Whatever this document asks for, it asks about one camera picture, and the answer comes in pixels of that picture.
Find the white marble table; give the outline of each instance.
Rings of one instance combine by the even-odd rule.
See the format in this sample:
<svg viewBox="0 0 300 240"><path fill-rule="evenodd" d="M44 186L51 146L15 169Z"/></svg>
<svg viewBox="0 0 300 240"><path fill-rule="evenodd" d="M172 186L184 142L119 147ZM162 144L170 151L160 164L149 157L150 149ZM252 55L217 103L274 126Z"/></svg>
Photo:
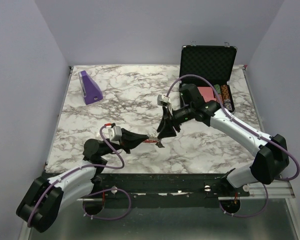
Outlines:
<svg viewBox="0 0 300 240"><path fill-rule="evenodd" d="M78 72L87 73L100 86L104 99L86 106ZM62 173L79 164L83 146L90 138L101 139L99 129L116 123L131 132L156 135L162 117L157 95L165 94L179 76L177 65L104 65L75 66L69 83L57 132L46 166L47 173ZM241 66L235 66L230 78L235 116L260 129ZM171 93L179 108L177 85ZM142 143L122 153L125 168L106 168L104 173L226 173L253 160L249 152L229 136L203 123L191 120L182 124L174 138L162 140L165 148ZM115 155L104 157L109 166L119 166Z"/></svg>

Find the robotic arm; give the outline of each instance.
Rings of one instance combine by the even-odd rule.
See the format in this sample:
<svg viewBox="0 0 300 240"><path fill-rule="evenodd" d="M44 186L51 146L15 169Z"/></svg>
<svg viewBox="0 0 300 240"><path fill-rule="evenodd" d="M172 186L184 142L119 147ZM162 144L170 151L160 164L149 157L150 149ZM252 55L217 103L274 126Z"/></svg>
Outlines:
<svg viewBox="0 0 300 240"><path fill-rule="evenodd" d="M179 92L188 105L178 110L173 110L169 97L158 96L158 104L163 110L157 129L159 140L175 137L182 123L195 119L229 135L255 157L252 164L232 169L220 178L218 188L223 194L233 193L235 189L249 183L270 184L288 166L287 154L269 143L274 142L286 150L286 140L281 135L272 137L260 132L236 119L217 102L205 102L194 84L183 86ZM95 192L94 187L100 181L98 175L104 167L124 167L123 161L121 167L106 166L107 161L102 156L120 149L129 154L131 149L150 137L127 131L115 124L106 126L109 139L103 137L103 141L87 140L84 144L84 158L79 167L48 179L38 177L33 181L16 211L20 218L28 222L29 227L34 227L41 233L46 231L57 218L59 211L82 196Z"/></svg>

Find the gray wall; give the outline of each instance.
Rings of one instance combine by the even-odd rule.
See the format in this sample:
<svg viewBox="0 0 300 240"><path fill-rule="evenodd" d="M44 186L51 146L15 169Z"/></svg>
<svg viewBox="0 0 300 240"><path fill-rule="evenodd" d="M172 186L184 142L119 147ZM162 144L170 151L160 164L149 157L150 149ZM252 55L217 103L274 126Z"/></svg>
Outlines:
<svg viewBox="0 0 300 240"><path fill-rule="evenodd" d="M0 240L18 239L16 209L44 168L69 76L33 0L0 0Z"/></svg>
<svg viewBox="0 0 300 240"><path fill-rule="evenodd" d="M72 65L179 64L182 45L238 47L247 64L284 0L35 0Z"/></svg>
<svg viewBox="0 0 300 240"><path fill-rule="evenodd" d="M300 0L285 0L247 73L265 129L285 136L300 162ZM294 173L292 162L285 175ZM300 176L291 183L300 212Z"/></svg>

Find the cable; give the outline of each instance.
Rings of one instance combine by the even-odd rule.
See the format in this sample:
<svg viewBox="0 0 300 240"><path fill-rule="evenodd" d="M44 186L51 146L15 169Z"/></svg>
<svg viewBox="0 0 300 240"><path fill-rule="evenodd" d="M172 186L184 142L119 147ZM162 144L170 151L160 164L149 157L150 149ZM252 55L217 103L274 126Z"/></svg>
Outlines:
<svg viewBox="0 0 300 240"><path fill-rule="evenodd" d="M255 216L259 215L259 214L262 214L266 210L266 207L267 207L268 202L269 202L269 193L268 193L268 190L267 190L267 188L266 188L266 186L264 184L262 184L262 185L263 185L264 191L265 191L265 203L264 203L264 205L263 205L263 207L261 208L260 211L258 211L256 213L253 213L253 214L250 214L250 215L239 215L239 214L229 213L226 210L224 210L224 208L221 205L221 201L219 201L219 207L221 208L221 210L222 210L222 212L224 214L232 216L232 217L235 217L235 218L246 219L246 218L251 218L251 217L255 217Z"/></svg>
<svg viewBox="0 0 300 240"><path fill-rule="evenodd" d="M105 192L108 192L108 191L113 191L113 190L116 190L116 191L119 191L119 192L124 193L124 194L127 196L128 200L129 200L129 206L128 206L128 208L127 208L127 211L126 211L124 214L122 214L122 215L120 215L120 216L116 216L116 217L109 217L109 218L108 218L108 217L101 217L101 216L89 215L89 214L86 212L86 206L83 205L83 211L84 211L84 215L83 215L83 216L88 216L88 217L91 218L91 220L92 220L92 219L100 219L100 220L109 220L109 221L112 221L112 220L119 220L119 219L122 219L122 218L124 218L126 215L128 215L128 213L129 213L130 210L131 210L131 205L132 205L132 203L131 203L131 198L130 198L129 194L128 194L125 190L123 190L123 189L120 189L120 188L109 188L109 189L105 189L105 190L102 190L102 191L98 191L98 192L91 193L91 194L87 195L87 197L94 196L94 195L98 195L98 194L102 194L102 193L105 193Z"/></svg>
<svg viewBox="0 0 300 240"><path fill-rule="evenodd" d="M218 95L216 89L214 88L214 86L213 86L210 82L208 82L208 80L206 80L205 78L203 78L202 76L198 76L198 75L194 75L194 74L187 74L187 75L183 75L183 76L179 77L179 78L178 78L177 80L175 80L174 83L170 86L170 88L169 88L169 90L168 90L166 96L167 96L167 97L169 96L169 94L170 94L172 88L174 87L174 85L175 85L177 82L181 81L181 80L184 79L184 78L188 78L188 77L198 78L198 79L204 81L206 84L208 84L208 85L212 88L212 90L213 90L213 92L214 92L214 94L215 94L215 97L218 99L218 101L219 101L219 103L220 103L220 106L221 106L223 112L225 113L225 115L226 115L229 119L232 118L232 121L235 122L238 126L240 126L240 127L243 128L244 130L248 131L249 133L251 133L251 134L253 134L253 135L255 135L256 137L259 138L259 134L258 134L257 132L254 132L254 131L251 130L250 128L248 128L248 127L246 127L245 125L243 125L241 122L237 121L236 118L233 117L233 116L225 109L225 107L223 106L223 104L221 104L221 103L222 103L222 102L221 102L221 99L220 99L220 97L219 97L219 95ZM299 174L300 174L300 165L299 165L297 159L296 159L290 152L288 152L286 149L284 149L282 146L280 146L280 145L276 144L275 142L273 142L273 141L271 141L271 140L265 138L264 136L261 136L260 139L262 139L262 140L266 141L267 143L272 144L272 145L275 146L276 148L280 149L282 152L284 152L285 154L287 154L287 155L294 161L294 163L295 163L295 166L296 166L296 173L295 173L292 177L287 177L287 178L276 178L276 180L279 180L279 181L290 181L290 180L296 179L296 178L299 176Z"/></svg>
<svg viewBox="0 0 300 240"><path fill-rule="evenodd" d="M40 196L39 200L36 202L29 218L28 218L28 221L27 221L27 226L28 228L31 228L31 221L32 221L32 218L34 217L40 203L42 202L42 200L44 199L44 197L46 196L46 194L52 189L52 187L54 185L56 185L57 183L59 183L61 180L65 179L66 177L70 176L71 174L75 173L76 171L79 171L81 169L85 169L85 168L91 168L91 167L102 167L102 168L108 168L108 169L123 169L124 166L125 166L125 162L123 160L123 158L121 157L121 155L117 152L117 150L115 150L115 148L107 141L107 139L105 138L105 136L103 135L102 131L103 129L105 129L106 126L102 126L100 128L100 136L101 138L103 139L103 141L105 142L105 144L108 145L108 147L119 157L121 163L122 163L122 166L107 166L107 165L101 165L101 164L87 164L87 165L84 165L82 167L77 167L69 172L67 172L65 175L61 176L60 179L57 179L56 181L54 181L53 183L50 184L50 186L47 187L47 189L43 192L43 194Z"/></svg>

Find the poker chip stack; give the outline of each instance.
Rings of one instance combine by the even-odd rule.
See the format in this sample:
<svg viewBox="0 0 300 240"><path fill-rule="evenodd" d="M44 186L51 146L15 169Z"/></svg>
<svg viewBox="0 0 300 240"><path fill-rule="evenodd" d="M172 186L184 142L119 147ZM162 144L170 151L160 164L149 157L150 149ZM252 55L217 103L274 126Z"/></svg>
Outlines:
<svg viewBox="0 0 300 240"><path fill-rule="evenodd" d="M223 98L223 106L228 110L232 111L232 105L231 105L231 99L228 91L228 86L227 85L222 85L221 87L221 95Z"/></svg>
<svg viewBox="0 0 300 240"><path fill-rule="evenodd" d="M221 95L220 85L219 85L219 84L216 84L216 85L214 85L213 87L215 88L216 92L218 93L218 96L219 96L219 98L220 98L220 100L221 100L221 104L224 104L224 101L222 100L222 95Z"/></svg>

